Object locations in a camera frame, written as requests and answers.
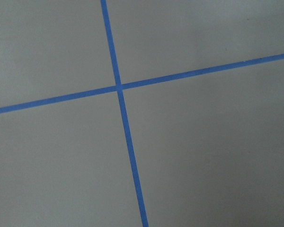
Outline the blue tape line crosswise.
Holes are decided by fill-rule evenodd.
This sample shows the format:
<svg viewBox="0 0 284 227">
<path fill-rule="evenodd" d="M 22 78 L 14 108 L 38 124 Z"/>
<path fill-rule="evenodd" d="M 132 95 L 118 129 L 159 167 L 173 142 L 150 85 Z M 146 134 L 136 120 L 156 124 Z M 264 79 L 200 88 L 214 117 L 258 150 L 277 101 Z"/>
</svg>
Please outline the blue tape line crosswise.
<svg viewBox="0 0 284 227">
<path fill-rule="evenodd" d="M 177 74 L 172 74 L 172 75 L 167 75 L 167 76 L 162 76 L 162 77 L 156 77 L 152 79 L 145 79 L 145 80 L 121 84 L 119 86 L 103 87 L 103 88 L 98 88 L 98 89 L 93 89 L 93 90 L 88 90 L 88 91 L 83 91 L 83 92 L 78 92 L 78 93 L 73 93 L 73 94 L 67 94 L 63 96 L 56 96 L 56 97 L 36 100 L 32 102 L 26 102 L 26 103 L 21 103 L 21 104 L 16 104 L 16 105 L 9 105 L 5 107 L 0 107 L 0 114 L 39 107 L 43 105 L 51 105 L 55 103 L 60 103 L 60 102 L 65 102 L 65 101 L 70 101 L 70 100 L 75 100 L 75 99 L 81 99 L 81 98 L 90 97 L 90 96 L 97 96 L 101 94 L 112 93 L 112 92 L 116 92 L 119 88 L 131 89 L 131 88 L 136 88 L 136 87 L 143 87 L 143 86 L 148 86 L 148 85 L 157 84 L 157 83 L 163 83 L 163 82 L 168 82 L 168 81 L 173 81 L 173 80 L 178 80 L 178 79 L 184 79 L 184 78 L 200 76 L 200 75 L 205 75 L 205 74 L 224 71 L 224 70 L 231 70 L 235 68 L 247 67 L 251 65 L 257 65 L 257 64 L 262 64 L 262 63 L 267 63 L 267 62 L 272 62 L 272 61 L 280 61 L 280 60 L 284 60 L 284 53 L 278 54 L 278 55 L 267 56 L 263 58 L 257 58 L 257 59 L 252 59 L 252 60 L 246 60 L 246 61 L 229 63 L 229 64 L 224 64 L 224 65 L 219 65 L 219 66 L 213 66 L 209 68 L 198 69 L 198 70 L 193 70 L 193 71 L 188 71 L 188 72 L 182 72 L 182 73 L 177 73 Z"/>
</svg>

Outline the blue tape line lengthwise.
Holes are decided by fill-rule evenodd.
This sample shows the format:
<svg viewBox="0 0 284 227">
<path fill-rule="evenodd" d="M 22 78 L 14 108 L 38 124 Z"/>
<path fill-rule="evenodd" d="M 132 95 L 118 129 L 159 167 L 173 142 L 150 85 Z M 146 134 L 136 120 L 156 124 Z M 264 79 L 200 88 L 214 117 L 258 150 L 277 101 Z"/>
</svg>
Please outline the blue tape line lengthwise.
<svg viewBox="0 0 284 227">
<path fill-rule="evenodd" d="M 138 167 L 137 167 L 136 158 L 135 158 L 130 124 L 128 121 L 127 109 L 126 109 L 123 87 L 121 83 L 121 77 L 119 73 L 119 67 L 118 67 L 118 62 L 117 62 L 117 57 L 116 57 L 116 52 L 115 52 L 115 45 L 114 45 L 114 39 L 113 39 L 112 30 L 111 30 L 107 2 L 105 0 L 102 0 L 100 3 L 101 3 L 102 15 L 103 15 L 105 29 L 106 29 L 106 37 L 107 37 L 110 59 L 111 59 L 112 69 L 113 69 L 113 74 L 114 74 L 115 87 L 116 87 L 117 96 L 118 96 L 118 102 L 119 102 L 122 123 L 123 123 L 123 128 L 124 128 L 124 135 L 125 135 L 130 165 L 131 165 L 131 171 L 133 175 L 133 182 L 134 182 L 141 222 L 144 227 L 148 227 L 149 223 L 148 223 L 148 218 L 146 214 L 146 209 L 145 209 L 145 204 L 144 204 L 144 199 L 143 199 L 143 194 L 142 194 L 142 188 L 141 188 L 141 182 L 140 182 Z"/>
</svg>

